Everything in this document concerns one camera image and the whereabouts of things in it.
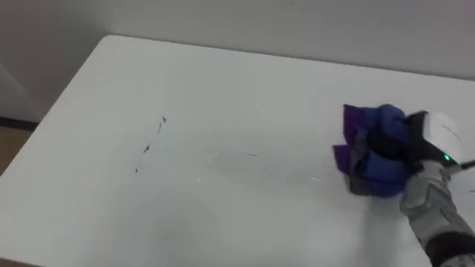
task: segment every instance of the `blue cloth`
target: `blue cloth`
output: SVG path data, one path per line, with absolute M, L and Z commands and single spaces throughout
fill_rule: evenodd
M 409 142 L 409 130 L 404 120 L 404 111 L 393 105 L 385 104 L 379 108 L 362 108 L 367 127 L 377 128 L 384 134 L 397 139 L 404 144 Z
M 364 123 L 361 123 L 362 111 Z M 405 114 L 400 109 L 386 104 L 378 108 L 357 108 L 345 105 L 344 135 L 346 145 L 334 146 L 335 160 L 338 169 L 348 174 L 348 162 L 354 146 L 356 134 L 366 135 L 370 130 L 381 131 L 402 144 L 409 142 L 409 129 L 404 123 Z M 410 167 L 403 160 L 391 160 L 384 158 L 374 151 L 368 150 L 368 154 L 361 160 L 358 175 L 366 180 L 371 194 L 377 197 L 391 197 L 404 190 L 407 179 L 410 177 Z
M 403 144 L 409 142 L 409 129 L 404 112 L 386 104 L 379 108 L 363 108 L 368 129 L 381 131 Z M 370 151 L 362 177 L 370 181 L 372 192 L 378 197 L 391 197 L 404 190 L 410 177 L 410 168 L 402 160 L 386 159 Z

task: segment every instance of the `table surface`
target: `table surface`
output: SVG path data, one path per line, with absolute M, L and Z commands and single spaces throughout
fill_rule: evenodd
M 398 198 L 336 170 L 342 105 L 442 111 L 475 83 L 103 39 L 0 179 L 0 257 L 41 266 L 429 266 Z M 451 183 L 475 225 L 474 173 Z

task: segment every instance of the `white wall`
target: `white wall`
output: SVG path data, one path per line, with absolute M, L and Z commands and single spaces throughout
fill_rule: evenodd
M 107 33 L 475 79 L 472 0 L 0 0 L 0 62 L 45 113 Z

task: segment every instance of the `mark on table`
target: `mark on table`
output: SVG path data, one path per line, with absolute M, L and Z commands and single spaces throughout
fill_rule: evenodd
M 162 125 L 165 124 L 166 121 L 167 121 L 167 119 L 166 119 L 164 116 L 162 116 L 162 120 L 161 120 L 161 122 L 160 122 L 160 125 L 158 125 L 157 135 L 158 135 L 158 134 L 160 133 L 160 131 L 162 130 Z M 147 153 L 147 152 L 150 150 L 150 147 L 151 147 L 151 145 L 153 144 L 154 139 L 151 140 L 151 141 L 149 142 L 149 144 L 147 145 L 147 147 L 143 150 L 143 152 L 142 152 L 142 157 L 140 157 L 140 161 L 137 163 L 137 167 L 135 168 L 135 173 L 138 173 L 138 172 L 139 172 L 140 166 L 141 166 L 142 161 L 143 161 L 144 154 Z
M 149 143 L 149 144 L 147 145 L 147 147 L 145 148 L 145 150 L 142 152 L 143 154 L 144 154 L 145 152 L 147 152 L 147 151 L 150 150 L 150 145 L 151 145 L 151 143 Z

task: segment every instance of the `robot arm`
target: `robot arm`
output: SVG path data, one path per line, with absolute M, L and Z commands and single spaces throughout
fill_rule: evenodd
M 415 113 L 407 124 L 407 158 L 414 171 L 401 211 L 432 266 L 475 266 L 475 233 L 457 213 L 447 187 L 453 174 L 474 167 L 475 162 L 458 163 L 459 137 L 455 123 L 445 115 Z
M 446 168 L 435 161 L 422 167 L 406 185 L 401 211 L 432 266 L 475 266 L 475 234 L 453 204 Z

